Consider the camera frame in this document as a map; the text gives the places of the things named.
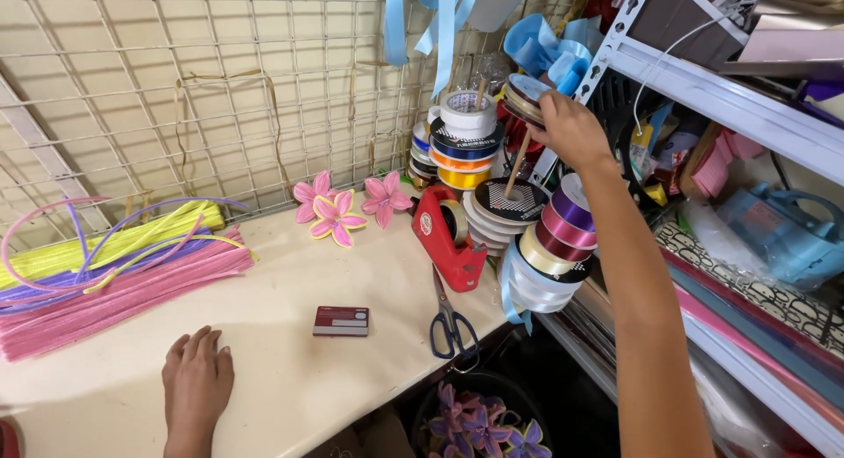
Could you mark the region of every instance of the pink flower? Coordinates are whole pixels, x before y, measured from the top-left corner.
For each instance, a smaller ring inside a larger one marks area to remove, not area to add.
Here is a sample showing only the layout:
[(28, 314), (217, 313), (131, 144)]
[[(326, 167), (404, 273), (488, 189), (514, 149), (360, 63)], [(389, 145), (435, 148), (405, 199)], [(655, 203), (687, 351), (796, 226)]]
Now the pink flower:
[(311, 221), (317, 214), (314, 212), (314, 198), (322, 196), (323, 198), (334, 201), (337, 194), (340, 192), (336, 189), (331, 189), (331, 179), (328, 177), (328, 170), (317, 174), (314, 178), (314, 186), (308, 183), (296, 183), (293, 187), (293, 197), (302, 204), (296, 210), (296, 222), (304, 224)]
[(364, 185), (372, 199), (364, 201), (360, 208), (364, 214), (374, 214), (381, 229), (386, 229), (386, 225), (390, 223), (393, 209), (405, 210), (414, 205), (407, 195), (398, 189), (398, 172), (387, 174), (383, 183), (378, 178), (367, 178)]
[(314, 198), (314, 212), (319, 221), (311, 224), (311, 237), (322, 238), (332, 234), (334, 242), (340, 247), (352, 247), (352, 235), (349, 229), (357, 229), (366, 225), (367, 221), (361, 215), (352, 214), (352, 197), (354, 189), (341, 191), (331, 202), (320, 195)]

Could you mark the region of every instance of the table surface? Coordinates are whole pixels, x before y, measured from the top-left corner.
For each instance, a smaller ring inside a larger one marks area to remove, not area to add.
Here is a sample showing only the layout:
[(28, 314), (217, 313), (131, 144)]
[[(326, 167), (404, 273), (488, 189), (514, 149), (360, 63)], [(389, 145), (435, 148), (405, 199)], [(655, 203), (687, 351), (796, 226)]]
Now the table surface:
[[(360, 212), (364, 195), (355, 194)], [(23, 432), (27, 456), (160, 456), (166, 440), (164, 355), (204, 324), (223, 330), (235, 387), (213, 455), (301, 456), (396, 397), (445, 361), (430, 352), (437, 313), (429, 257), (396, 214), (353, 232), (355, 246), (313, 240), (295, 211), (243, 222), (261, 260), (80, 342), (20, 363), (0, 362), (0, 403)], [(479, 337), (506, 321), (498, 282), (451, 292)], [(317, 306), (371, 309), (366, 338), (311, 335)]]

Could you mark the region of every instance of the card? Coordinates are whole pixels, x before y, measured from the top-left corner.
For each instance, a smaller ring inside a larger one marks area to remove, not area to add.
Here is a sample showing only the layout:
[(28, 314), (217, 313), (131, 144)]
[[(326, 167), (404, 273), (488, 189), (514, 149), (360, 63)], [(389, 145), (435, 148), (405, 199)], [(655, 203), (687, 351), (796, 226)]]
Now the card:
[(369, 309), (339, 306), (316, 308), (314, 336), (354, 336), (369, 334)]

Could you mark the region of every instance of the blue scissor handle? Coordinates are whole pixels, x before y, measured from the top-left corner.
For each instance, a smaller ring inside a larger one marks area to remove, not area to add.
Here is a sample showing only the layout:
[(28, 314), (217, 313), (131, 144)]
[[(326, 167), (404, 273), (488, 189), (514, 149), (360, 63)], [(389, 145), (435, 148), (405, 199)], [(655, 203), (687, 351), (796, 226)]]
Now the blue scissor handle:
[[(442, 331), (443, 334), (446, 336), (446, 344), (448, 344), (448, 353), (441, 353), (437, 350), (437, 343), (434, 342), (434, 325), (440, 323), (442, 324)], [(446, 321), (446, 315), (443, 312), (437, 313), (437, 316), (430, 322), (430, 351), (434, 353), (434, 356), (437, 356), (440, 359), (451, 359), (454, 357), (454, 337), (451, 335), (451, 330), (448, 328), (448, 322)]]
[[(472, 324), (469, 323), (469, 320), (466, 319), (465, 316), (459, 314), (458, 312), (451, 313), (451, 319), (454, 322), (454, 341), (458, 342), (458, 348), (460, 349), (460, 353), (466, 357), (474, 356), (478, 352), (478, 336), (474, 334), (474, 328)], [(463, 347), (463, 339), (460, 337), (460, 330), (458, 328), (458, 321), (466, 325), (466, 329), (469, 330), (469, 334), (472, 335), (472, 345), (469, 349)]]

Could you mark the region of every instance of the purple ribbon roll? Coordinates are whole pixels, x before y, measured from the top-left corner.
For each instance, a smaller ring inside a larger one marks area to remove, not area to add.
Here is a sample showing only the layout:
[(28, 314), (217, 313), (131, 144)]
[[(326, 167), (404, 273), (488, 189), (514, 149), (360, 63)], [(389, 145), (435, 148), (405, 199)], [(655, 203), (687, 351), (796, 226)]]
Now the purple ribbon roll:
[(575, 204), (562, 187), (557, 188), (551, 195), (551, 204), (554, 210), (566, 222), (582, 231), (595, 232), (595, 224), (592, 221), (592, 213)]

